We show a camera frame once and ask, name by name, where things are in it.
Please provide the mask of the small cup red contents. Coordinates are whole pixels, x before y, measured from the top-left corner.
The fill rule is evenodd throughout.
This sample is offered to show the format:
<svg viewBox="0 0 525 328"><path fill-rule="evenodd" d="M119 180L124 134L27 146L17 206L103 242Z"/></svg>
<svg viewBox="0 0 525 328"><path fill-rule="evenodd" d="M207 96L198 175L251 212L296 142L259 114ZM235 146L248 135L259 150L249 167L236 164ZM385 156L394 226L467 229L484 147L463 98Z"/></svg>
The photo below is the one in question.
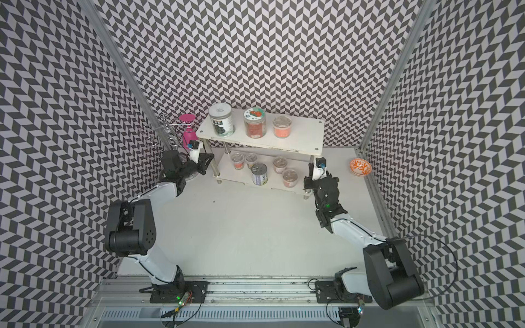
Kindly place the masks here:
<svg viewBox="0 0 525 328"><path fill-rule="evenodd" d="M245 166L245 156L242 153L232 153L231 161L234 165L234 168L237 170L241 170Z"/></svg>

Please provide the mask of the white lid seed jar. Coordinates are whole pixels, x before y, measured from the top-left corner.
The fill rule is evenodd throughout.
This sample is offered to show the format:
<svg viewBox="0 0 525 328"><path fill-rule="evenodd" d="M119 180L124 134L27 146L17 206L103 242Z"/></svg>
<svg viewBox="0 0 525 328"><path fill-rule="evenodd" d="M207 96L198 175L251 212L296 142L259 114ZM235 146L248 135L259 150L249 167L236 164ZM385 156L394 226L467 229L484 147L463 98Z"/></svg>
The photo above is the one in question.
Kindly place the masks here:
<svg viewBox="0 0 525 328"><path fill-rule="evenodd" d="M227 103L216 103L210 106L209 116L216 135L228 137L235 132L232 107Z"/></svg>

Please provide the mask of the tin can pull-tab lid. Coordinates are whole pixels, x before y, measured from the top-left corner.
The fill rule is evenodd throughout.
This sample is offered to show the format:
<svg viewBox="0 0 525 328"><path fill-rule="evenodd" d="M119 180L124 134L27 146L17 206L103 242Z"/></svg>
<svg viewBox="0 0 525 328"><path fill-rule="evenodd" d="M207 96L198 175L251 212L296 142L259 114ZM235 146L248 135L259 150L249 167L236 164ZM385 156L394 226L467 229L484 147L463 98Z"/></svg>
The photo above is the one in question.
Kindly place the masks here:
<svg viewBox="0 0 525 328"><path fill-rule="evenodd" d="M252 181L256 186L263 186L268 182L267 166L263 163L256 163L252 166Z"/></svg>

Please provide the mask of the clear cup orange contents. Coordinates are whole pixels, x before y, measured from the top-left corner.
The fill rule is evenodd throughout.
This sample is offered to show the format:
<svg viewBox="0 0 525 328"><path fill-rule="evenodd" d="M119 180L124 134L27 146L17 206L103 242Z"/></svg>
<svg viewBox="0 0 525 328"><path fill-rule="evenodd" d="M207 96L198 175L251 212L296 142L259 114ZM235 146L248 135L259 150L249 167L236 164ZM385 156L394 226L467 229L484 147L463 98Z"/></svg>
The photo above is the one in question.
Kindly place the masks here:
<svg viewBox="0 0 525 328"><path fill-rule="evenodd" d="M291 134L292 120L287 116L278 116L273 119L273 132L277 138L288 138Z"/></svg>

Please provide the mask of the red jar with printed lid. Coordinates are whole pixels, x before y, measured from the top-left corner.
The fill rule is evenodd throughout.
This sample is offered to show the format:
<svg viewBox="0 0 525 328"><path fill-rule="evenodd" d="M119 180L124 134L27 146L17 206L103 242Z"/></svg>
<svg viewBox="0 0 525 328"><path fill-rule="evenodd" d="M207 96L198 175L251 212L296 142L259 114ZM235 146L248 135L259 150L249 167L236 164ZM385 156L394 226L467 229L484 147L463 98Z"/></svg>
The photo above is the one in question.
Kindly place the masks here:
<svg viewBox="0 0 525 328"><path fill-rule="evenodd" d="M252 139L260 139L266 134L266 113L264 109L253 107L243 113L246 135Z"/></svg>

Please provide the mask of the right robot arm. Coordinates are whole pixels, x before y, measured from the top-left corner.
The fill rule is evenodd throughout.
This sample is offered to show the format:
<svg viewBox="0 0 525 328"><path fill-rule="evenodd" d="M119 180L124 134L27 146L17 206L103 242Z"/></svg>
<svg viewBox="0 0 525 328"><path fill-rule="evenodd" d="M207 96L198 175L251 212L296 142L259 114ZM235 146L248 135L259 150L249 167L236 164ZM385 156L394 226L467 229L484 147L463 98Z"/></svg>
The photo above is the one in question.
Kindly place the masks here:
<svg viewBox="0 0 525 328"><path fill-rule="evenodd" d="M313 192L319 225L362 252L363 271L344 269L336 275L343 292L370 296L384 310L424 295L406 242L379 235L351 217L339 202L339 179L327 171L324 158L308 164L304 188Z"/></svg>

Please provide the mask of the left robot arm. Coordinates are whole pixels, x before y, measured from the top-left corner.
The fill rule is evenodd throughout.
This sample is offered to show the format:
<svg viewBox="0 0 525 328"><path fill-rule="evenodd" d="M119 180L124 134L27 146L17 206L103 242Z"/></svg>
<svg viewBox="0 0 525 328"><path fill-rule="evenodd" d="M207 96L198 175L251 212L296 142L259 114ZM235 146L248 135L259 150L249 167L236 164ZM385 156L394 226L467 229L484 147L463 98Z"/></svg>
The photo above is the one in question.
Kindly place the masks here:
<svg viewBox="0 0 525 328"><path fill-rule="evenodd" d="M121 258L134 260L150 276L152 284L173 284L180 269L167 259L157 242L155 213L184 191L187 180L205 175L215 155L201 153L203 143L192 140L187 153L168 150L162 154L163 167L158 183L130 200L109 205L104 246Z"/></svg>

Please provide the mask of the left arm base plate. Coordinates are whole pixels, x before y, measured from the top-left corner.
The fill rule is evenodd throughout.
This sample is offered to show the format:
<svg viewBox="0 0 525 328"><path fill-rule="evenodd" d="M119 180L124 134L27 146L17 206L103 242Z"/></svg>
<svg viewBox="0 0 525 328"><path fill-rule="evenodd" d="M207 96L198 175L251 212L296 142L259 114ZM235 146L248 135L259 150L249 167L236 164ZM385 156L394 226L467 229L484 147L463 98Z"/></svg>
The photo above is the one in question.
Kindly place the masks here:
<svg viewBox="0 0 525 328"><path fill-rule="evenodd" d="M188 301L192 304L205 302L209 287L208 281L186 281L183 283L153 285L150 303L179 303L186 293L190 294Z"/></svg>

